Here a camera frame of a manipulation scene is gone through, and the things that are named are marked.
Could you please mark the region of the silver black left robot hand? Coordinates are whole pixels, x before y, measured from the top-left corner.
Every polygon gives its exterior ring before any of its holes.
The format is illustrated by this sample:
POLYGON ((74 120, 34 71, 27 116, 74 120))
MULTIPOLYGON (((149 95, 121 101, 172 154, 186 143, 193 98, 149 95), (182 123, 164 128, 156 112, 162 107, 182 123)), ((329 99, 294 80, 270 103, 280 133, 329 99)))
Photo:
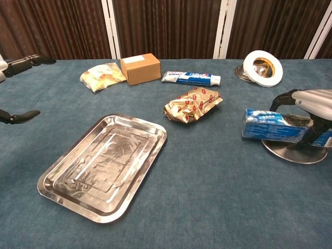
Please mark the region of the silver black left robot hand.
MULTIPOLYGON (((49 65, 54 63, 56 63, 56 59, 43 54, 33 54, 10 62, 1 60, 1 82, 4 82, 6 78, 22 73, 33 66, 39 66, 41 64, 49 65)), ((39 110, 31 110, 24 114, 12 115, 1 109, 1 122, 12 125, 21 124, 30 121, 39 114, 39 110)))

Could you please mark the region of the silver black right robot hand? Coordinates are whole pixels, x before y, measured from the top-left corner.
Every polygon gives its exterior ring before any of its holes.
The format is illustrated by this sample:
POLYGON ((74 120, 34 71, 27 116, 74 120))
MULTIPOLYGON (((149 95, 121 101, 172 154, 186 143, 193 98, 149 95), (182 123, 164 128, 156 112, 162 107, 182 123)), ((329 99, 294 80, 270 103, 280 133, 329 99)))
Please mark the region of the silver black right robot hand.
POLYGON ((310 115, 313 125, 302 139, 289 149, 300 150, 312 145, 323 133, 331 129, 331 90, 330 89, 293 89, 275 97, 270 111, 275 112, 282 105, 296 105, 310 115))

